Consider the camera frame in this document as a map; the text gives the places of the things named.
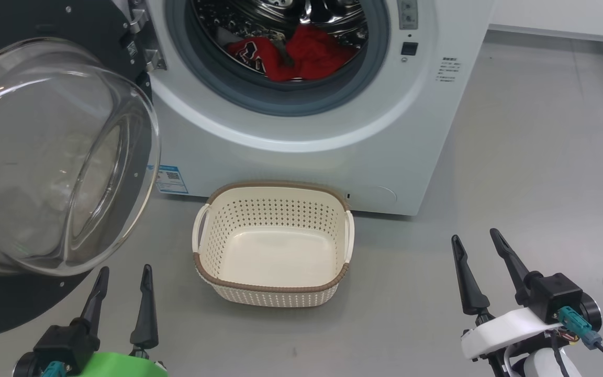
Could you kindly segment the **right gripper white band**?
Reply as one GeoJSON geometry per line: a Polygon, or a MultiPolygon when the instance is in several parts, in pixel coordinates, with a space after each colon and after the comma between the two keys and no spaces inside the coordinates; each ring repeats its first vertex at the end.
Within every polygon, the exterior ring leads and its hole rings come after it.
{"type": "MultiPolygon", "coordinates": [[[[498,229],[490,229],[490,236],[496,252],[504,260],[509,271],[516,290],[517,304],[528,306],[530,291],[524,283],[524,278],[529,274],[529,270],[498,229]]],[[[451,244],[463,313],[470,316],[488,314],[490,302],[479,289],[458,235],[452,236],[451,244]]],[[[522,346],[524,341],[548,334],[561,326],[557,321],[546,324],[529,308],[520,308],[467,330],[460,337],[460,346],[464,358],[487,360],[497,376],[562,376],[555,351],[548,346],[536,351],[527,351],[528,356],[523,363],[522,372],[517,372],[510,362],[517,346],[522,346]]]]}

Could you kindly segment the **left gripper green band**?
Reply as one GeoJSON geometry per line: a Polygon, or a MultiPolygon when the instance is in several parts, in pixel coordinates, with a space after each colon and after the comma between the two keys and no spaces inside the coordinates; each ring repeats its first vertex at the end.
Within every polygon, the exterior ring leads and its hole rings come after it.
{"type": "MultiPolygon", "coordinates": [[[[91,336],[97,336],[104,298],[107,296],[109,267],[102,267],[82,310],[81,320],[91,336]]],[[[141,282],[141,301],[137,322],[130,336],[132,351],[96,352],[87,360],[81,372],[72,376],[168,376],[165,365],[149,358],[148,350],[160,343],[157,307],[155,304],[152,267],[144,265],[141,282]]]]}

